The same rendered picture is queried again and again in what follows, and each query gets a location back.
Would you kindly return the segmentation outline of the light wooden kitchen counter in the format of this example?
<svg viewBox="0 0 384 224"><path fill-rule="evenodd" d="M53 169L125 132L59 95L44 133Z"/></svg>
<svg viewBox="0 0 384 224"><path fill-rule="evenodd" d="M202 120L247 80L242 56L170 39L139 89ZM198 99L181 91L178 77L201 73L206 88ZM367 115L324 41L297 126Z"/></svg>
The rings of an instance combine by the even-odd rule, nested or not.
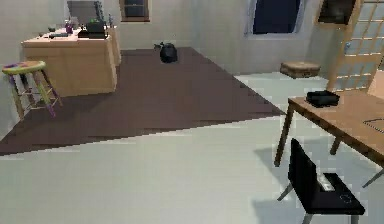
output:
<svg viewBox="0 0 384 224"><path fill-rule="evenodd" d="M117 27L106 29L106 39L79 38L80 31L49 38L66 33L62 28L22 41L25 59L46 63L46 73L61 97L114 92L121 63Z"/></svg>

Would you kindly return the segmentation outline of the brown framed window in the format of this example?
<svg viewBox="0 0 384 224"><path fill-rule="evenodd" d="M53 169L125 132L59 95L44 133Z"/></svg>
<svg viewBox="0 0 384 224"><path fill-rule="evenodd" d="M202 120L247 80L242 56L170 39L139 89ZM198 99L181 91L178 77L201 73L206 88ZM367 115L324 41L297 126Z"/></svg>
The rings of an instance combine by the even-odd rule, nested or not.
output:
<svg viewBox="0 0 384 224"><path fill-rule="evenodd" d="M123 22L149 22L148 0L119 0Z"/></svg>

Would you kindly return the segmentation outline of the white framed dark window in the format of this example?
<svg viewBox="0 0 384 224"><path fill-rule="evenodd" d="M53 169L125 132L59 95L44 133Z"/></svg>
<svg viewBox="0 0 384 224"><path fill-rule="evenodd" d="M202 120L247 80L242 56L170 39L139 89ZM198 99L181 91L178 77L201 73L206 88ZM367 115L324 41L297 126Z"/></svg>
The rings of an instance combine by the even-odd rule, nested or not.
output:
<svg viewBox="0 0 384 224"><path fill-rule="evenodd" d="M247 0L245 36L292 36L300 32L308 0Z"/></svg>

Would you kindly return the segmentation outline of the black toaster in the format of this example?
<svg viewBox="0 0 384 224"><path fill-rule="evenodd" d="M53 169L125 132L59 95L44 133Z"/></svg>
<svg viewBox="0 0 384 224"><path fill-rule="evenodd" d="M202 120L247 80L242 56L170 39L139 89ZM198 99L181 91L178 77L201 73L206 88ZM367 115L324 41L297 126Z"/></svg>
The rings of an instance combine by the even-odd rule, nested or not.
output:
<svg viewBox="0 0 384 224"><path fill-rule="evenodd" d="M86 30L90 39L106 39L106 31L103 22L91 21L86 24Z"/></svg>

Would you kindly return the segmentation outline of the black box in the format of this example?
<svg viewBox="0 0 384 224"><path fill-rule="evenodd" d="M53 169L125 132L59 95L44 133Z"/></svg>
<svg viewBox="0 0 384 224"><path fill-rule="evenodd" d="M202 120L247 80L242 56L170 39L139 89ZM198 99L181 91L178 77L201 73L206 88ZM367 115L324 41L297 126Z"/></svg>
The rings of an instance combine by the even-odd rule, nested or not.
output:
<svg viewBox="0 0 384 224"><path fill-rule="evenodd" d="M322 108L329 106L337 106L339 98L340 96L333 92L322 90L308 92L306 96L306 101L314 107Z"/></svg>

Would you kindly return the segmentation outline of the black chair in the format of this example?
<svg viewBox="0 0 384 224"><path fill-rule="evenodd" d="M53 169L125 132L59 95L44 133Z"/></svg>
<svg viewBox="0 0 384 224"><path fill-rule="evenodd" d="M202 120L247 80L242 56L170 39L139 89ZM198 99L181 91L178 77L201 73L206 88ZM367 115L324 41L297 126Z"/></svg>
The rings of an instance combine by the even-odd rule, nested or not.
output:
<svg viewBox="0 0 384 224"><path fill-rule="evenodd" d="M310 224L314 215L349 215L350 224L358 224L365 208L338 174L318 174L300 142L292 138L290 145L289 184L277 200L294 190L305 210L301 224Z"/></svg>

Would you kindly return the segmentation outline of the grey flat panel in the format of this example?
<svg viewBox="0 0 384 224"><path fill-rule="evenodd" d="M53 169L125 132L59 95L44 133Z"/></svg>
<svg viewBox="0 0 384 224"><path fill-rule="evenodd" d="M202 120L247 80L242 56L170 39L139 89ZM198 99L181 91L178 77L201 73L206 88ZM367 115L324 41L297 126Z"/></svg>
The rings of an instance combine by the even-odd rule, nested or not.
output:
<svg viewBox="0 0 384 224"><path fill-rule="evenodd" d="M104 20L102 2L100 0L67 0L71 17L76 17L80 24L86 24L93 19Z"/></svg>

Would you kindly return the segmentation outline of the brown wooden table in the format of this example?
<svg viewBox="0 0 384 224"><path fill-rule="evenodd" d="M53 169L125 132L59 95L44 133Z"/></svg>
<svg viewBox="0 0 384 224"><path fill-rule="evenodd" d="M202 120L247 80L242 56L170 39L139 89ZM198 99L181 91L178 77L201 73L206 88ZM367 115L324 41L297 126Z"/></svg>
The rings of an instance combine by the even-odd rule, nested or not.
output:
<svg viewBox="0 0 384 224"><path fill-rule="evenodd" d="M280 166L293 113L297 112L335 137L330 154L335 155L341 142L384 167L384 133L365 121L384 118L384 99L363 91L339 92L337 106L316 108L305 97L288 99L287 114L277 147L274 165Z"/></svg>

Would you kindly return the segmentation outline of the colourful wooden stool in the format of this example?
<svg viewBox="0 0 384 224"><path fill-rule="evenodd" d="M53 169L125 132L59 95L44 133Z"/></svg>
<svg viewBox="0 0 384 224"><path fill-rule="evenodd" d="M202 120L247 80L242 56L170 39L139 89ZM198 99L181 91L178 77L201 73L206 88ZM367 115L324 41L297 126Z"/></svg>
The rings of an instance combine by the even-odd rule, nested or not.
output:
<svg viewBox="0 0 384 224"><path fill-rule="evenodd" d="M23 61L9 64L2 67L2 73L8 78L11 85L13 100L21 120L25 116L25 109L21 102L23 96L26 96L29 101L27 110L46 108L52 117L56 116L54 106L56 103L62 106L62 101L46 73L44 61ZM27 74L32 76L37 88L36 92L29 86Z"/></svg>

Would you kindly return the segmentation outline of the wooden framed dark picture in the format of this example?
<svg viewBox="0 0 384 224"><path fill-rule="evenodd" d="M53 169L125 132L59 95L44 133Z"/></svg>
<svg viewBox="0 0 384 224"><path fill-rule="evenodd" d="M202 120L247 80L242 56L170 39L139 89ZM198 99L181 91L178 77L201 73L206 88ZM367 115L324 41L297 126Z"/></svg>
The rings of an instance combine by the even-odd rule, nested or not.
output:
<svg viewBox="0 0 384 224"><path fill-rule="evenodd" d="M344 28L357 22L362 0L320 0L314 23Z"/></svg>

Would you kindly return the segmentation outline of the wooden lattice door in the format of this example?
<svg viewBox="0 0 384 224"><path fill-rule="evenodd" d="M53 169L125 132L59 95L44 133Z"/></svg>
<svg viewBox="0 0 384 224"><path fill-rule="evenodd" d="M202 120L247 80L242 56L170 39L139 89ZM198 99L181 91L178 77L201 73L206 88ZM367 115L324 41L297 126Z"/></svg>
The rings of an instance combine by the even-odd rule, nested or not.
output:
<svg viewBox="0 0 384 224"><path fill-rule="evenodd" d="M367 92L383 57L384 0L356 0L326 89Z"/></svg>

